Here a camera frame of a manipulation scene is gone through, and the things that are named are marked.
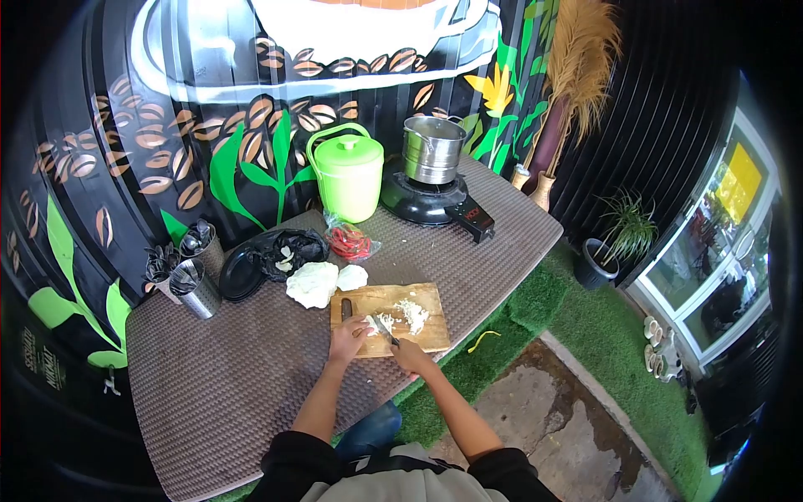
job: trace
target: hand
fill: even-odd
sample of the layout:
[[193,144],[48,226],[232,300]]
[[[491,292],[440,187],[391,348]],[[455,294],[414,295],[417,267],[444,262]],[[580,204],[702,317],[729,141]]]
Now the hand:
[[365,316],[351,316],[332,330],[329,339],[329,360],[349,365],[373,328]]
[[415,380],[418,375],[426,380],[433,370],[438,370],[438,365],[414,341],[399,338],[399,346],[391,345],[390,352],[398,365],[410,376],[410,380]]

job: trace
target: plastic bag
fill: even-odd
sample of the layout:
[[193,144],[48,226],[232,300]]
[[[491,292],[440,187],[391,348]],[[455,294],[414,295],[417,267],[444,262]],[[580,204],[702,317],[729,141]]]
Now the plastic bag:
[[360,263],[375,255],[382,243],[371,240],[362,230],[346,223],[337,214],[324,211],[326,232],[324,237],[332,252],[349,263]]
[[314,230],[264,232],[250,239],[245,251],[248,261],[257,263],[275,283],[283,283],[307,262],[324,262],[329,257],[329,245]]

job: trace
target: table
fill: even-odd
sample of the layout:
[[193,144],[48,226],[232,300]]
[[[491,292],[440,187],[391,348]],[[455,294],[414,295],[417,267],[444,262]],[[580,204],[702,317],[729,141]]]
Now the table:
[[[474,244],[456,223],[422,227],[384,208],[359,227],[382,243],[363,263],[370,284],[438,285],[451,347],[476,328],[560,238],[560,224],[485,165],[461,159],[471,196],[496,220]],[[280,227],[323,232],[309,211]],[[343,265],[332,254],[330,261]],[[210,320],[157,294],[128,316],[128,371],[153,467],[176,502],[204,500],[258,479],[271,438],[287,430],[328,354],[329,312],[304,309],[265,283]],[[439,359],[444,353],[435,354]],[[336,428],[343,431],[409,385],[392,358],[354,361]]]

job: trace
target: black plant pot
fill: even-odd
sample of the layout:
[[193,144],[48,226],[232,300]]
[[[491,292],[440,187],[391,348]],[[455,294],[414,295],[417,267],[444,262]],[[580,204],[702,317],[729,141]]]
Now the black plant pot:
[[574,259],[574,278],[585,289],[597,289],[619,274],[619,262],[612,259],[604,267],[594,259],[594,253],[602,247],[599,260],[608,252],[608,247],[600,239],[586,239],[582,253]]

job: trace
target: red chili pepper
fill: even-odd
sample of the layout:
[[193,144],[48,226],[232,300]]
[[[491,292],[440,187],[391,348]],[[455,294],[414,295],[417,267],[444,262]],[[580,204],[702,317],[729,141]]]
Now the red chili pepper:
[[326,240],[332,251],[347,261],[355,261],[371,256],[371,239],[351,223],[330,228]]

